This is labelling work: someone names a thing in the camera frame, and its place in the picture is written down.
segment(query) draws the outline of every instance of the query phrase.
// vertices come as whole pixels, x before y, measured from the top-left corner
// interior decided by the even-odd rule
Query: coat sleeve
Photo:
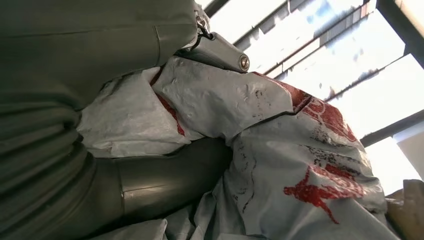
[[[127,224],[125,216],[163,214],[213,186],[222,165],[209,173],[208,159],[187,162],[196,151],[173,156],[186,167],[95,159],[76,131],[79,111],[105,82],[160,66],[196,37],[193,9],[191,0],[0,3],[0,239],[80,239]],[[188,171],[210,178],[189,185]],[[157,179],[175,201],[142,191]]]

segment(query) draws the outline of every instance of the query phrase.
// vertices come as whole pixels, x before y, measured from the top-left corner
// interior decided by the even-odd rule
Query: plastic bag
[[[203,137],[183,128],[175,110],[153,92],[151,81],[159,71],[155,67],[109,82],[82,111],[77,131],[95,157],[164,155]]]
[[[192,221],[178,212],[166,218],[190,226],[166,229],[164,238],[398,239],[364,148],[336,108],[256,73],[178,57],[152,88],[181,125],[225,138],[234,151]]]

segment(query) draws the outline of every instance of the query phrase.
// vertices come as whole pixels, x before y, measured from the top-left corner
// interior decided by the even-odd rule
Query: white plastic bag
[[[184,129],[176,112],[150,84],[160,67],[116,79],[82,111],[78,132],[95,157],[171,153],[202,136]]]
[[[225,138],[234,151],[193,225],[188,214],[174,213],[168,224],[185,224],[163,238],[397,239],[386,227],[384,193],[364,148],[336,108],[255,73],[178,57],[152,88],[185,131]],[[155,134],[166,136],[161,131]]]

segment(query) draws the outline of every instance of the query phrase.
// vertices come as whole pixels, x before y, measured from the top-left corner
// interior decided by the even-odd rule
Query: screw
[[[250,61],[248,56],[243,55],[240,57],[240,67],[242,70],[247,71],[249,69],[250,66]]]

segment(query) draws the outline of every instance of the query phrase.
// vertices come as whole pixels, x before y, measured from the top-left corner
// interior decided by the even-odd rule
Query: red graphic
[[[268,76],[262,75],[258,72],[253,72],[254,74],[267,78],[268,80],[271,80],[272,82],[280,85],[283,89],[285,89],[286,91],[288,91],[290,93],[291,96],[291,103],[293,105],[293,111],[295,113],[297,113],[304,105],[305,103],[312,97],[311,95],[309,95],[308,93],[295,88],[294,86],[291,86],[287,83],[284,83],[282,81],[277,81],[275,79],[272,79]]]
[[[321,185],[319,187],[308,185],[311,170],[318,175],[327,177],[336,186]],[[355,182],[352,175],[329,164],[325,166],[325,169],[319,166],[309,165],[304,179],[294,187],[285,187],[284,193],[289,196],[293,195],[302,202],[313,204],[317,208],[322,208],[335,224],[339,224],[339,222],[334,218],[333,213],[323,199],[360,198],[365,194],[364,189]]]
[[[340,111],[332,105],[313,97],[301,112],[324,124],[335,134],[345,137],[351,142],[357,141],[351,128],[345,124]]]
[[[162,70],[164,70],[164,66],[160,67],[159,72],[156,73],[156,75],[153,77],[153,79],[150,82],[150,86],[153,86],[159,79],[159,76],[162,73]],[[179,134],[186,136],[186,133],[184,132],[184,129],[181,127],[180,122],[177,118],[177,111],[171,107],[171,105],[163,98],[161,95],[156,93],[157,98],[159,99],[160,103],[163,105],[163,107],[168,111],[168,113],[171,114],[173,119],[176,121],[176,130]]]
[[[302,109],[301,112],[308,114],[319,123],[324,123],[328,129],[332,130],[337,135],[345,137],[351,142],[357,141],[357,138],[352,133],[351,128],[344,123],[343,116],[337,108],[287,83],[274,80],[257,72],[253,73],[273,81],[288,91],[291,95],[293,111],[295,113]]]

